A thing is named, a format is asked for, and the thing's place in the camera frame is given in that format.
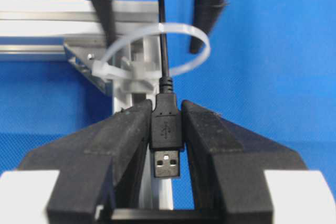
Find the zip tie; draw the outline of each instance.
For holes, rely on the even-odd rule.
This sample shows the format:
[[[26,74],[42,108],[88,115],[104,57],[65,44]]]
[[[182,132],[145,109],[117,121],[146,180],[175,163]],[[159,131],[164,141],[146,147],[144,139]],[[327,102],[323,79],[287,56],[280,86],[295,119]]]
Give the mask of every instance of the zip tie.
[[[197,55],[193,60],[182,64],[180,66],[170,69],[171,76],[177,76],[193,70],[201,65],[209,57],[211,48],[208,36],[197,27],[181,24],[181,23],[157,23],[139,28],[133,31],[131,34],[125,35],[116,40],[106,51],[101,60],[95,60],[92,65],[92,75],[101,77],[104,79],[133,79],[133,74],[112,65],[108,64],[108,61],[123,47],[130,43],[139,40],[143,37],[158,34],[187,34],[196,37],[204,42],[205,48],[201,53]],[[158,79],[162,76],[160,70],[148,71],[145,74],[146,79]]]

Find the usb plug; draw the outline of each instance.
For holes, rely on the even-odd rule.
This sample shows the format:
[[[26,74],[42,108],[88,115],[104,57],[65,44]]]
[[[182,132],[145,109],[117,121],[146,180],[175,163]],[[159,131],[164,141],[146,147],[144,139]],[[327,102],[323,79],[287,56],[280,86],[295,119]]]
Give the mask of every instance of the usb plug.
[[[180,176],[180,150],[183,148],[181,112],[176,105],[175,93],[156,95],[152,112],[150,149],[154,152],[154,176]]]

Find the blue wall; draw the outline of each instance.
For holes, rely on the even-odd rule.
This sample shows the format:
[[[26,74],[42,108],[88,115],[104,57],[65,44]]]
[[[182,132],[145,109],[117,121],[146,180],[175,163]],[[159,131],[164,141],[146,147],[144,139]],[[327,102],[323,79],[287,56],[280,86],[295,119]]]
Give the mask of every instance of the blue wall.
[[[166,0],[168,21],[190,23],[192,3]],[[179,101],[199,103],[298,150],[336,195],[335,0],[228,3],[210,36],[211,57],[175,78]],[[171,65],[192,58],[189,38],[168,39]],[[1,66],[0,170],[15,167],[30,147],[107,116],[108,99],[65,63]],[[186,165],[174,181],[174,200],[177,208],[193,205]]]

